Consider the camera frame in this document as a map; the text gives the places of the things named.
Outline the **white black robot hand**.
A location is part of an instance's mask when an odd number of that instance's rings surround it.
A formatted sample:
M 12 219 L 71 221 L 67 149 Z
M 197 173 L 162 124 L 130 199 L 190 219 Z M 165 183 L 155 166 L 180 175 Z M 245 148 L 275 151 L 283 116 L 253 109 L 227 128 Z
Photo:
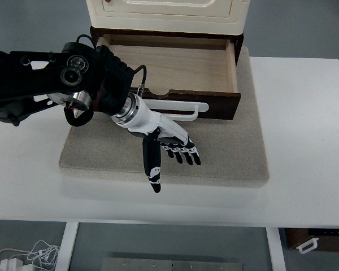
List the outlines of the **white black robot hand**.
M 201 165 L 198 150 L 189 138 L 188 132 L 179 124 L 162 113 L 152 111 L 138 95 L 129 93 L 124 107 L 111 116 L 114 123 L 126 129 L 136 137 L 144 137 L 142 141 L 144 170 L 155 193 L 161 190 L 160 146 L 167 151 L 170 158 L 183 163 L 182 155 L 189 165 Z M 177 147 L 166 143 L 180 144 Z

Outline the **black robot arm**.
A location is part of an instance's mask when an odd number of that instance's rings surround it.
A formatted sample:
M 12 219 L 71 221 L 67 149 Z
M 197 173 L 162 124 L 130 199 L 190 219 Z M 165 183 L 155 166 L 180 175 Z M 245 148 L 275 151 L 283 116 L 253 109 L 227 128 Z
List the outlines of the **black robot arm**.
M 67 122 L 88 123 L 95 111 L 142 138 L 144 171 L 153 190 L 160 185 L 161 150 L 178 163 L 200 164 L 188 133 L 142 99 L 144 84 L 131 92 L 144 65 L 127 66 L 107 46 L 66 43 L 59 53 L 0 51 L 0 121 L 18 126 L 31 114 L 61 105 Z

